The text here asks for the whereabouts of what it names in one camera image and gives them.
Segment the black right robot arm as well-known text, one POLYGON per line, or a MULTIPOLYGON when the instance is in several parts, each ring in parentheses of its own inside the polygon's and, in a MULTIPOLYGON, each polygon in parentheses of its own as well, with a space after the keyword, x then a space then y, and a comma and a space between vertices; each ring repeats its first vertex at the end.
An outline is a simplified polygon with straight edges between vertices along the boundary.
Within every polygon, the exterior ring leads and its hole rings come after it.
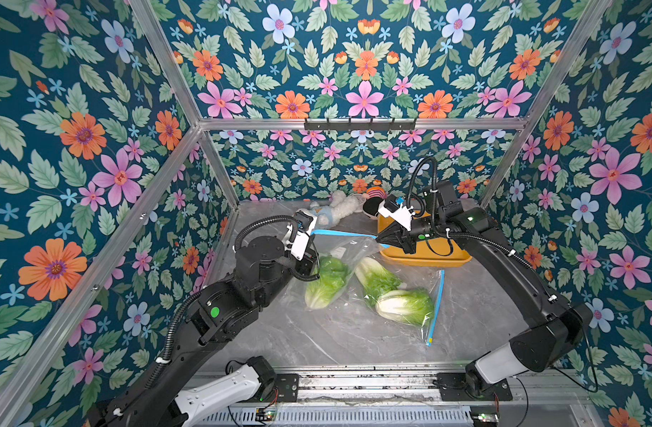
POLYGON ((415 254, 421 242, 443 238, 470 254, 507 293, 527 324, 525 332, 472 361, 466 388, 481 394, 503 380, 531 371, 541 373, 564 355, 589 344, 593 318, 586 304, 573 305, 538 275, 529 261, 509 245, 500 224, 482 207, 459 199, 452 184, 438 178, 437 161, 423 158, 411 177, 430 167, 430 183, 420 192, 409 183, 405 197, 389 196, 377 212, 391 219, 377 242, 415 254))

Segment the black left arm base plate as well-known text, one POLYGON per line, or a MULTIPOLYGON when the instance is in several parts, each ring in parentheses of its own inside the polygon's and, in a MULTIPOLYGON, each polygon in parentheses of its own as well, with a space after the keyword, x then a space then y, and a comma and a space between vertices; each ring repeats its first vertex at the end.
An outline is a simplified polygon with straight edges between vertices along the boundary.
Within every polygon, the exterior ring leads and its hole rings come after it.
POLYGON ((298 374, 278 374, 274 379, 261 381, 258 391, 249 401, 263 402, 265 405, 271 402, 297 402, 299 385, 298 374))

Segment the clear zipper bag blue seal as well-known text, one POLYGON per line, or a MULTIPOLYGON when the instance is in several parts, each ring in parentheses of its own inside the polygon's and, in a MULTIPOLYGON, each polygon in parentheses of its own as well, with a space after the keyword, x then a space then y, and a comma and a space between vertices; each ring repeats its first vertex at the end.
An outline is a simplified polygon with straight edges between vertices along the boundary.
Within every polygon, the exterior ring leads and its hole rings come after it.
POLYGON ((418 329, 425 346, 433 345, 446 281, 444 270, 388 267, 366 257, 354 271, 363 302, 384 320, 418 329))

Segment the green chinese cabbage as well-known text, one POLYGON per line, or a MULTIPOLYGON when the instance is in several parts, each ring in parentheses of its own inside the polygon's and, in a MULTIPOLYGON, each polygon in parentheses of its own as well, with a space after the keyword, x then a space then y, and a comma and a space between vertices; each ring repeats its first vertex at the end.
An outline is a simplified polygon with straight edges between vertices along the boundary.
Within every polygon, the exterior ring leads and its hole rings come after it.
POLYGON ((387 320, 423 327, 434 319, 434 300, 424 288, 395 290, 381 296, 375 310, 387 320))
POLYGON ((366 257, 357 265, 354 274, 362 285, 363 299, 374 308, 379 298, 400 288, 402 281, 377 260, 366 257))
POLYGON ((319 278, 308 282, 304 302, 309 310, 321 310, 331 305, 345 291, 350 279, 350 267, 334 256, 322 256, 319 278))

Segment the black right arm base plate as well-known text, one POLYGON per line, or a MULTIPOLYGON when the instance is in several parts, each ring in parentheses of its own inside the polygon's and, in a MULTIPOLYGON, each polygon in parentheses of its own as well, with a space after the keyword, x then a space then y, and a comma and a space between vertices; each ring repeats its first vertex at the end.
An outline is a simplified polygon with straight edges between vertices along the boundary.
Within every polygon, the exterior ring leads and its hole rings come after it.
POLYGON ((513 400, 507 380, 488 384, 480 377, 474 364, 469 364, 466 371, 438 373, 433 384, 439 390, 443 401, 497 403, 513 400))

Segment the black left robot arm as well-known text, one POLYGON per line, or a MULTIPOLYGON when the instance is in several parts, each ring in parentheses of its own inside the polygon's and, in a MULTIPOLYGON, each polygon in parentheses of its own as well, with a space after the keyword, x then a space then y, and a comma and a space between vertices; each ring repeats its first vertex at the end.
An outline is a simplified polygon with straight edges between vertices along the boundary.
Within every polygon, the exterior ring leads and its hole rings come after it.
POLYGON ((252 222, 235 239, 236 265, 187 297, 174 314, 163 350, 121 395, 96 403, 86 426, 182 426, 192 420, 176 403, 204 363, 258 320, 292 279, 315 280, 317 224, 310 213, 252 222))

